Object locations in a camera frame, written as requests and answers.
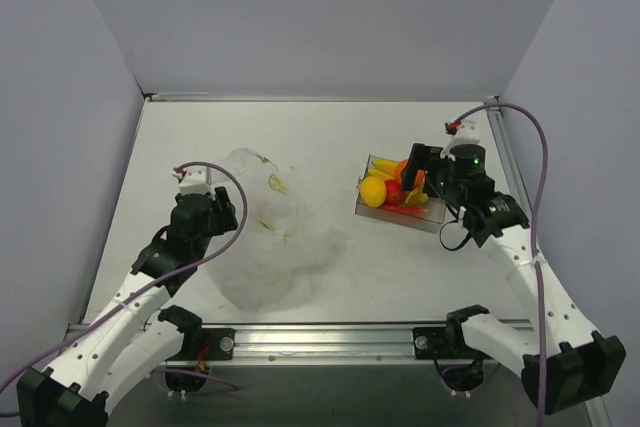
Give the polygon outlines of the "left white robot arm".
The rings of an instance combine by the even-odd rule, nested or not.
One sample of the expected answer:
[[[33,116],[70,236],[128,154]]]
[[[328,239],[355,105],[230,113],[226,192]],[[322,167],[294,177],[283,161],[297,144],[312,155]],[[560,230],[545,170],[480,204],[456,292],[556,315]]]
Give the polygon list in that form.
[[[168,225],[139,253],[111,301],[45,368],[28,367],[16,393],[24,426],[104,426],[120,400],[164,361],[210,352],[196,314],[171,300],[209,259],[212,238],[241,221],[225,188],[179,193]]]

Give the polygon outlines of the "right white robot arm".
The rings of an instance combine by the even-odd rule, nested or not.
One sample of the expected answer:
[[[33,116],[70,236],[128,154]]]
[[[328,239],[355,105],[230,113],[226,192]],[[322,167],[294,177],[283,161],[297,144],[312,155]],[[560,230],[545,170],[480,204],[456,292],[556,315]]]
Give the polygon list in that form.
[[[496,190],[484,147],[448,149],[416,143],[404,186],[424,173],[424,190],[444,201],[494,263],[532,324],[529,333],[498,320],[481,305],[448,313],[443,342],[456,355],[488,356],[521,380],[531,403],[551,415],[610,392],[626,350],[578,309],[533,238],[531,220],[514,197]]]

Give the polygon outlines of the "orange fruit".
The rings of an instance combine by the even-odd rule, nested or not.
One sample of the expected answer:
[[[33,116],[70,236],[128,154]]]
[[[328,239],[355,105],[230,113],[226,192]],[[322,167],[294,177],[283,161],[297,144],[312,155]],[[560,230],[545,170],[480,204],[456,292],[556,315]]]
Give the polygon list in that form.
[[[394,178],[398,185],[402,188],[404,192],[409,192],[413,190],[422,190],[425,183],[425,172],[423,170],[417,170],[415,176],[413,177],[413,184],[411,187],[407,187],[405,185],[405,180],[407,175],[410,173],[408,167],[408,160],[404,159],[396,164],[394,168]]]

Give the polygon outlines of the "red watermelon slice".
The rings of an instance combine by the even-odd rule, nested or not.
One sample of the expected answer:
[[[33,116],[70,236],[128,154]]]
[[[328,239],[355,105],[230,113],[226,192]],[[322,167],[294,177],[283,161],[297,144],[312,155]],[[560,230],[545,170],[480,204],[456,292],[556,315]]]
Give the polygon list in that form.
[[[420,217],[420,216],[424,217],[428,214],[428,209],[420,206],[411,207],[411,206],[400,205],[400,204],[398,205],[383,204],[379,207],[379,209],[383,211],[395,212],[395,213],[414,216],[414,217]]]

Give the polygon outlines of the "yellow banana bunch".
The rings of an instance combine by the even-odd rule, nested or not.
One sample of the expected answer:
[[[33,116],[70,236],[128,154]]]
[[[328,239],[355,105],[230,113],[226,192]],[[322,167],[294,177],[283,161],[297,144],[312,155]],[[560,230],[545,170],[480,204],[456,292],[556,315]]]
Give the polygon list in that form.
[[[398,162],[394,160],[384,159],[384,158],[374,158],[372,160],[372,165],[368,169],[368,174],[370,176],[375,176],[381,178],[386,181],[394,178],[394,168]],[[404,202],[400,205],[407,205],[411,207],[423,206],[429,200],[429,196],[424,193],[422,190],[413,190],[409,192],[405,192]]]

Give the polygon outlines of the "yellow lemon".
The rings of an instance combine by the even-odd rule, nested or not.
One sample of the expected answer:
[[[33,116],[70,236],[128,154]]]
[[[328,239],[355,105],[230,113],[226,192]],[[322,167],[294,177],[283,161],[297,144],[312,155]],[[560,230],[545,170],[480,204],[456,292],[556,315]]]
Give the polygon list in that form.
[[[362,201],[369,207],[378,208],[383,205],[387,197],[385,181],[375,176],[366,177],[359,187]]]

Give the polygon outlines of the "translucent plastic bag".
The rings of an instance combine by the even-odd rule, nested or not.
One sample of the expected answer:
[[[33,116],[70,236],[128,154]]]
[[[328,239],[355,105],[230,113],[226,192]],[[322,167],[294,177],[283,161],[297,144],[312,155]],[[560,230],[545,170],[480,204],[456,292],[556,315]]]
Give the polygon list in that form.
[[[245,227],[234,245],[206,266],[222,296],[243,312],[288,309],[311,296],[310,280],[342,247],[340,232],[323,224],[319,206],[293,167],[262,154],[233,150],[220,161],[243,187]]]

